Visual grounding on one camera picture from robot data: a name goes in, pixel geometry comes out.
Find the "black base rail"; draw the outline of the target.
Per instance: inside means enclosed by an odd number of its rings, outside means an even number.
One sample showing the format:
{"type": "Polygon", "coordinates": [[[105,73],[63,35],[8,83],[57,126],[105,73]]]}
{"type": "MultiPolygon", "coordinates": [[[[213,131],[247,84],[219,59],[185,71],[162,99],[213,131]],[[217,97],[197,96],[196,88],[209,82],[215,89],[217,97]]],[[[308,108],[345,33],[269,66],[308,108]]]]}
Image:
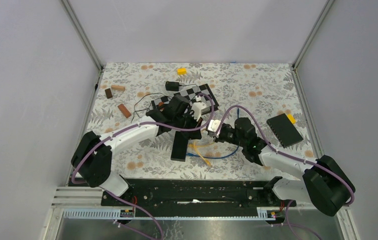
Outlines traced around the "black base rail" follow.
{"type": "Polygon", "coordinates": [[[250,218],[258,217],[258,208],[280,212],[295,201],[278,199],[262,180],[182,180],[129,178],[123,201],[102,193],[103,207],[134,204],[136,217],[155,218],[250,218]]]}

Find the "small black network switch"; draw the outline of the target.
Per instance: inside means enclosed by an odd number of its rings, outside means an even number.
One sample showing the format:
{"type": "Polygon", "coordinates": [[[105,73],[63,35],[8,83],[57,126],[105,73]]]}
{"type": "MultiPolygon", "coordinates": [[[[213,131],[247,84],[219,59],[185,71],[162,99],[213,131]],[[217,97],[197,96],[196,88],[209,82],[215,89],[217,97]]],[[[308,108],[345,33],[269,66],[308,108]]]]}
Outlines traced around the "small black network switch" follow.
{"type": "Polygon", "coordinates": [[[172,161],[185,162],[189,140],[182,132],[176,131],[174,135],[171,156],[172,161]]]}

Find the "reddish brown wooden block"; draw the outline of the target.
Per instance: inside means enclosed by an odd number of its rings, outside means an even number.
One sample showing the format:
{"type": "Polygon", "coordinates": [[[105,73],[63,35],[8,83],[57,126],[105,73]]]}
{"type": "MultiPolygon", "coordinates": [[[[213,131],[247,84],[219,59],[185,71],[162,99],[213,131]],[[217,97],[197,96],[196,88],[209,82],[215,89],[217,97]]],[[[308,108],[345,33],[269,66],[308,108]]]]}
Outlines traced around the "reddish brown wooden block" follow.
{"type": "Polygon", "coordinates": [[[119,104],[117,108],[126,119],[132,116],[131,112],[127,109],[127,107],[124,104],[119,104]]]}

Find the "black power adapter with cable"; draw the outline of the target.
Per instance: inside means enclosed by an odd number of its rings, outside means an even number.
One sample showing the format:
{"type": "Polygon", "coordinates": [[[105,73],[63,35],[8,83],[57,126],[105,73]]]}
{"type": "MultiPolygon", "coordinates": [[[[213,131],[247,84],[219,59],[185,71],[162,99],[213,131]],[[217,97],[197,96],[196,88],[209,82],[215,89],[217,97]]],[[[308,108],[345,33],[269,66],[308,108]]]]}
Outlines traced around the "black power adapter with cable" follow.
{"type": "MultiPolygon", "coordinates": [[[[182,84],[178,81],[166,81],[165,84],[165,90],[169,92],[178,92],[180,90],[180,87],[188,87],[188,86],[196,86],[196,84],[182,84]]],[[[156,95],[156,94],[161,94],[160,92],[156,93],[148,93],[144,95],[134,106],[133,106],[133,113],[139,117],[139,112],[142,112],[143,110],[136,110],[136,105],[141,102],[146,96],[150,95],[156,95]]]]}

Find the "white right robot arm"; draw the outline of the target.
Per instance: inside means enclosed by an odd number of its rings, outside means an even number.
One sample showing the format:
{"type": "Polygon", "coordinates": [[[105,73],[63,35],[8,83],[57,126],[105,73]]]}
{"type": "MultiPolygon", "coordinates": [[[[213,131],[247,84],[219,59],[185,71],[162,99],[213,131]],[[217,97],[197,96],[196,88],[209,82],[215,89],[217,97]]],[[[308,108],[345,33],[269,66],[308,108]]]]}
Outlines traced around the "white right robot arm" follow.
{"type": "Polygon", "coordinates": [[[352,200],[355,187],[345,172],[328,156],[301,158],[274,148],[257,135],[247,117],[238,118],[234,125],[212,120],[205,128],[215,142],[241,147],[251,163],[285,172],[295,180],[274,177],[264,191],[264,201],[270,206],[282,200],[310,203],[321,213],[333,217],[352,200]]]}

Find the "dark brown wooden block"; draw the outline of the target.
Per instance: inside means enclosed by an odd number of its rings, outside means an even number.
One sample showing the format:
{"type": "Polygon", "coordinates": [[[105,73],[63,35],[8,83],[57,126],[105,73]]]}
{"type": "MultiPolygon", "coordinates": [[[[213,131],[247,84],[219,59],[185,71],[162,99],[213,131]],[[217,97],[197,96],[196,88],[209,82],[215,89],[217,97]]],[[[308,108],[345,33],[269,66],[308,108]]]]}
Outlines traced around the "dark brown wooden block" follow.
{"type": "Polygon", "coordinates": [[[113,97],[112,90],[110,88],[107,88],[104,90],[105,91],[105,96],[107,99],[111,99],[113,97]]]}

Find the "floral patterned table mat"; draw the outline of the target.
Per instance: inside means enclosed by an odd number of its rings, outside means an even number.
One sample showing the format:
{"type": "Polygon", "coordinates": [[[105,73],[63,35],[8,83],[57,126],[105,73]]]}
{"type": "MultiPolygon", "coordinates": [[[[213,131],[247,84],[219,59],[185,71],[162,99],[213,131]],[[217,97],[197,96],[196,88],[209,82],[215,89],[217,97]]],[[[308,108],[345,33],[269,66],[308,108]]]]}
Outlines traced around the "floral patterned table mat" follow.
{"type": "MultiPolygon", "coordinates": [[[[87,131],[97,135],[116,131],[142,117],[151,101],[172,96],[165,82],[184,85],[208,84],[219,107],[214,113],[220,119],[230,110],[226,123],[236,117],[253,114],[266,138],[278,148],[280,143],[266,121],[280,114],[292,114],[295,127],[303,141],[290,146],[293,155],[313,157],[314,151],[301,108],[292,71],[287,63],[119,63],[109,62],[99,83],[99,90],[89,118],[87,131]],[[186,68],[187,74],[178,75],[177,69],[186,68]],[[124,86],[125,91],[111,89],[124,86]],[[106,98],[105,89],[113,97],[106,98]],[[146,94],[135,109],[134,105],[146,94]],[[118,109],[124,104],[131,116],[125,118],[118,109]]],[[[189,149],[185,162],[171,160],[175,133],[164,133],[146,139],[121,152],[112,161],[112,170],[126,178],[197,179],[197,180],[270,180],[276,176],[291,176],[278,169],[260,166],[245,159],[242,151],[229,143],[213,143],[204,134],[196,141],[196,150],[189,149]]]]}

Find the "black white checkerboard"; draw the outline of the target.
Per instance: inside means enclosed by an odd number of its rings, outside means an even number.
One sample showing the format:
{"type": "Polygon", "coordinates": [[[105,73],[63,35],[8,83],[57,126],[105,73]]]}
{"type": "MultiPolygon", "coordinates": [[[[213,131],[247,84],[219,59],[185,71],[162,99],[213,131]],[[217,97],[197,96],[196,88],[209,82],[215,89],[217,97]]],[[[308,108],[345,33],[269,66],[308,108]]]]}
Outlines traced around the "black white checkerboard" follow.
{"type": "Polygon", "coordinates": [[[183,89],[181,91],[173,93],[171,96],[162,96],[151,101],[151,106],[153,109],[158,109],[162,104],[168,104],[173,96],[180,95],[190,101],[190,106],[197,101],[196,97],[202,93],[200,96],[200,101],[207,105],[207,109],[202,111],[202,115],[208,114],[211,112],[211,102],[206,97],[206,95],[212,100],[214,111],[218,110],[219,103],[217,102],[214,94],[211,91],[210,86],[206,83],[203,85],[194,85],[190,88],[183,89]]]}

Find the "light tan wooden block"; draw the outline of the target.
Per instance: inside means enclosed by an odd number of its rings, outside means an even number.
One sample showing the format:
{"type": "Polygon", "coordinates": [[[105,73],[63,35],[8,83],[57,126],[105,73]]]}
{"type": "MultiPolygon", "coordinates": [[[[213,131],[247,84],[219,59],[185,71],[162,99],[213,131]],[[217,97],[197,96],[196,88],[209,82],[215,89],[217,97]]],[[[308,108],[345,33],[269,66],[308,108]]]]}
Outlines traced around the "light tan wooden block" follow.
{"type": "Polygon", "coordinates": [[[126,88],[121,85],[111,85],[110,88],[114,91],[120,91],[120,92],[123,92],[126,90],[126,88]]]}

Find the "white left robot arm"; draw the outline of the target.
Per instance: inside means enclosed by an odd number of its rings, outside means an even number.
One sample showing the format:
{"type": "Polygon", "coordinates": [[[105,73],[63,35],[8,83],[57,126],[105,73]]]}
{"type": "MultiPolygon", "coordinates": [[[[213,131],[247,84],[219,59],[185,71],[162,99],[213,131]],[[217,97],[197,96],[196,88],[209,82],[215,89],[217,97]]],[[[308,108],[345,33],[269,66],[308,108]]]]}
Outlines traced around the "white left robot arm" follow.
{"type": "Polygon", "coordinates": [[[175,95],[162,106],[148,111],[137,122],[116,131],[97,135],[86,132],[74,152],[71,165],[73,184],[87,184],[91,188],[101,188],[121,206],[129,204],[132,192],[124,177],[112,171],[113,158],[146,139],[157,137],[171,130],[186,137],[199,137],[202,115],[214,114],[212,98],[200,93],[191,102],[182,95],[175,95]]]}

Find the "yellow block at right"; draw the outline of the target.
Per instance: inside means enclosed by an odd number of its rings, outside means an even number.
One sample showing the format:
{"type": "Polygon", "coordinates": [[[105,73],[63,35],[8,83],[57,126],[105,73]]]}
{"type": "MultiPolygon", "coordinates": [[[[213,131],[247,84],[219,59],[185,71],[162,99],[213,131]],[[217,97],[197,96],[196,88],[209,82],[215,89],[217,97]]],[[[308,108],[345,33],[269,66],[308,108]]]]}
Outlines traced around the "yellow block at right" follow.
{"type": "Polygon", "coordinates": [[[294,118],[292,114],[286,114],[286,116],[293,125],[296,124],[297,120],[294,118]]]}

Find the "large black network switch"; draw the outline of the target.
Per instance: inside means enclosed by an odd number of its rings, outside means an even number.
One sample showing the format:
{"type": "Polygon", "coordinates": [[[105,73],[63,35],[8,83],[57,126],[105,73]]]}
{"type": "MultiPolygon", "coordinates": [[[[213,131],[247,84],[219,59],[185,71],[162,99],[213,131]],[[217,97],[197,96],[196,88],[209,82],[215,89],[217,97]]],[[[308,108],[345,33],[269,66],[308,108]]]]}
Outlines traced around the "large black network switch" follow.
{"type": "Polygon", "coordinates": [[[269,118],[266,123],[283,148],[288,148],[304,140],[285,113],[269,118]]]}

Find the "yellow block near wall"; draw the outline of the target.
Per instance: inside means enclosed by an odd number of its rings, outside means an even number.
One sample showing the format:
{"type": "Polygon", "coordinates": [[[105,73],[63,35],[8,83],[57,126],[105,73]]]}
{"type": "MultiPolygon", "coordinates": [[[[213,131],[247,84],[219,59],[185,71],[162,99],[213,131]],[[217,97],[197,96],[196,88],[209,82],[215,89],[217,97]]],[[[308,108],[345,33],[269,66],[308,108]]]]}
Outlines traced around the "yellow block near wall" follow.
{"type": "Polygon", "coordinates": [[[177,72],[178,75],[185,75],[185,74],[187,74],[187,69],[186,68],[178,68],[176,72],[177,72]]]}

